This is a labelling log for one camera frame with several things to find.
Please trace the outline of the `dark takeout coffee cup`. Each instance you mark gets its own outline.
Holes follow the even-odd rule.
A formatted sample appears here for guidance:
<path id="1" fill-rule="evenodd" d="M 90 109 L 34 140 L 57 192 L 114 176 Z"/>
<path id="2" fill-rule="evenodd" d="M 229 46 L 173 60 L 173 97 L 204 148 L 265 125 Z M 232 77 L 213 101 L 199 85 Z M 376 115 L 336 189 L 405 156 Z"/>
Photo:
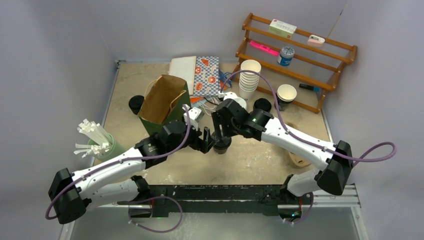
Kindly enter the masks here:
<path id="1" fill-rule="evenodd" d="M 213 146 L 213 150 L 218 155 L 223 155 L 227 152 L 228 148 L 230 147 L 232 141 L 219 141 Z"/>

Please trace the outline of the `single black coffee lid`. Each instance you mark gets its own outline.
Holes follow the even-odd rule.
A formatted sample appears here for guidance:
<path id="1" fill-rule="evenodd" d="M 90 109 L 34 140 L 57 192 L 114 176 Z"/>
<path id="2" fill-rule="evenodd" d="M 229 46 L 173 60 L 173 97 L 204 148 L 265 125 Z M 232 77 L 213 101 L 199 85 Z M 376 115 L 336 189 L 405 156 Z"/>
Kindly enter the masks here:
<path id="1" fill-rule="evenodd" d="M 218 142 L 229 142 L 229 141 L 232 141 L 231 137 L 221 136 L 221 138 L 219 138 L 218 136 L 216 136 L 216 132 L 213 132 L 212 135 L 211 135 L 211 137 L 213 138 L 215 144 L 218 143 Z"/>

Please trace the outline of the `green paper bag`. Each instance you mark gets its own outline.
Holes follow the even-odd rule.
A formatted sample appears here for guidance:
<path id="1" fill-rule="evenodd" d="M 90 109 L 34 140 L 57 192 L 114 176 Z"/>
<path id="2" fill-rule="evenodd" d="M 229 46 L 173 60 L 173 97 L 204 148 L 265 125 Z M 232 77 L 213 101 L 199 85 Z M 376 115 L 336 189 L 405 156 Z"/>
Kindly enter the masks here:
<path id="1" fill-rule="evenodd" d="M 137 115 L 146 132 L 152 135 L 169 122 L 181 120 L 185 113 L 183 105 L 191 107 L 187 82 L 177 76 L 162 74 L 149 83 Z"/>

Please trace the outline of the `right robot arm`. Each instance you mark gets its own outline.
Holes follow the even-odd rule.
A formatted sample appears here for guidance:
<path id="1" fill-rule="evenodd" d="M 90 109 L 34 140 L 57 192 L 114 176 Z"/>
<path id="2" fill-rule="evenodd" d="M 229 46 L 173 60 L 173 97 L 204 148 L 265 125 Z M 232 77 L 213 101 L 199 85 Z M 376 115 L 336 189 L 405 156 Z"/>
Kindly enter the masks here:
<path id="1" fill-rule="evenodd" d="M 233 99 L 220 103 L 212 113 L 216 145 L 233 136 L 243 136 L 281 147 L 311 163 L 314 168 L 288 176 L 280 196 L 288 204 L 306 193 L 323 190 L 340 196 L 353 169 L 351 146 L 345 141 L 338 144 L 319 140 L 292 127 L 262 109 L 247 112 Z"/>

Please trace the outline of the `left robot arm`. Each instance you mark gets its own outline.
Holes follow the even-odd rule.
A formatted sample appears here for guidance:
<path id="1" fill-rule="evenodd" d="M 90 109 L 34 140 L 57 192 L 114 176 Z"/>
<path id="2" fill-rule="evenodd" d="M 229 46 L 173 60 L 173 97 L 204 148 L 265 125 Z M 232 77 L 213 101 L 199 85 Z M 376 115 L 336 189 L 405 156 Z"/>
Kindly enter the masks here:
<path id="1" fill-rule="evenodd" d="M 128 180 L 123 186 L 112 182 L 119 178 L 146 170 L 164 162 L 167 157 L 180 149 L 190 147 L 193 150 L 208 153 L 215 144 L 210 129 L 200 130 L 183 120 L 172 121 L 160 131 L 142 139 L 126 152 L 99 165 L 70 172 L 67 168 L 57 171 L 48 190 L 51 200 L 45 218 L 57 219 L 62 225 L 73 222 L 95 208 L 104 197 L 100 192 L 113 188 L 119 197 L 127 195 L 128 201 L 138 205 L 149 199 L 147 188 Z"/>

